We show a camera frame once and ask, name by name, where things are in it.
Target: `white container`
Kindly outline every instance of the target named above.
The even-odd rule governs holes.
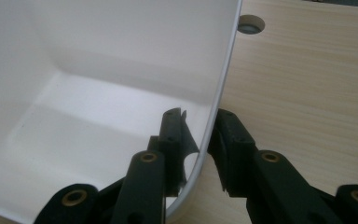
[[[240,0],[0,0],[0,215],[33,222],[68,185],[98,189],[181,107],[206,154]]]

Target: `tabletop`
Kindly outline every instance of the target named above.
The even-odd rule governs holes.
[[[358,7],[243,0],[241,15],[265,28],[237,32],[220,107],[313,187],[335,194],[358,184]],[[174,223],[251,223],[245,203],[222,191],[208,156],[192,204]]]

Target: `light wood surface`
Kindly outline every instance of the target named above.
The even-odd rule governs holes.
[[[266,28],[237,34],[221,107],[312,186],[335,194],[358,184],[358,7],[243,0],[241,14]],[[208,156],[193,203],[175,223],[251,222],[245,200],[221,190]]]

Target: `white plastic bin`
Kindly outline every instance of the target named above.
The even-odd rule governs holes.
[[[205,158],[240,8],[0,0],[0,215],[30,223],[63,187],[117,181],[163,112],[181,107],[200,154],[186,160],[172,217]]]

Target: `wooden table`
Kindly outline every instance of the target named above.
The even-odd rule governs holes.
[[[221,107],[312,186],[335,194],[358,184],[358,7],[243,0],[242,14],[266,28],[237,33]],[[221,190],[209,156],[192,205],[175,223],[251,222],[245,199]]]

